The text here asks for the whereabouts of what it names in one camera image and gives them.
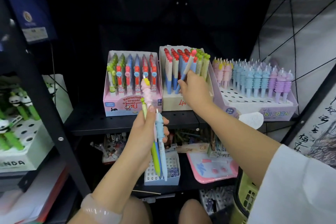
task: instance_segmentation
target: white sleeve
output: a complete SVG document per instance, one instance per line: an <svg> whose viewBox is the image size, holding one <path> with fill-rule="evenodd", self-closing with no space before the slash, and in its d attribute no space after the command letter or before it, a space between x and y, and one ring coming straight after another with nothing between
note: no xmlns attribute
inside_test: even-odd
<svg viewBox="0 0 336 224"><path fill-rule="evenodd" d="M248 224L336 223L336 170L279 147L262 181Z"/></svg>

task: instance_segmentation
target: white wall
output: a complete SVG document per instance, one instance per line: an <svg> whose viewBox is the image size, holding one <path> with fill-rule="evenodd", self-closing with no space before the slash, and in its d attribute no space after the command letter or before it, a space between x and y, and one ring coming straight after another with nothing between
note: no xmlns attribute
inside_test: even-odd
<svg viewBox="0 0 336 224"><path fill-rule="evenodd" d="M299 78L336 58L336 1L292 0L292 8L296 33L296 78ZM292 36L290 0L271 0L260 31L259 46L257 41L251 58L261 60L275 58L280 67L291 69L294 74L294 38L288 40ZM335 64L336 60L333 60L296 81L300 112ZM292 84L292 91L295 95L295 83ZM288 130L289 128L279 129L268 133L268 136L280 141Z"/></svg>

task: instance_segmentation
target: wristband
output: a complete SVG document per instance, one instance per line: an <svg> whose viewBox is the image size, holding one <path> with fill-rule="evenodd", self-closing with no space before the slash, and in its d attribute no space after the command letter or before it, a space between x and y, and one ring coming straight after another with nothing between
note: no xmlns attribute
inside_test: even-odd
<svg viewBox="0 0 336 224"><path fill-rule="evenodd" d="M90 215L99 224L118 224L122 215L106 210L98 205L92 198L92 194L88 194L82 201L81 209Z"/></svg>

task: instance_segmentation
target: yellow-green plastic basket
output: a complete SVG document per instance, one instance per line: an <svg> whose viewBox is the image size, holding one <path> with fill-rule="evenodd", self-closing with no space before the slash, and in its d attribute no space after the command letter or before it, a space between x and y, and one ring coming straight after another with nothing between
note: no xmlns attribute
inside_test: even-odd
<svg viewBox="0 0 336 224"><path fill-rule="evenodd" d="M229 224L246 224L258 189L252 180L243 172L238 171L237 184L233 193L232 215Z"/></svg>

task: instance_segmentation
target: fingernail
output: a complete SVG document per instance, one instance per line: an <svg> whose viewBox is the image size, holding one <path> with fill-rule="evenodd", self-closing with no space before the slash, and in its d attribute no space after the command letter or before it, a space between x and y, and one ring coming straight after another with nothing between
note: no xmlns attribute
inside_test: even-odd
<svg viewBox="0 0 336 224"><path fill-rule="evenodd" d="M155 112L155 108L154 108L153 105L150 105L149 108L148 108L148 110L149 110L150 112Z"/></svg>

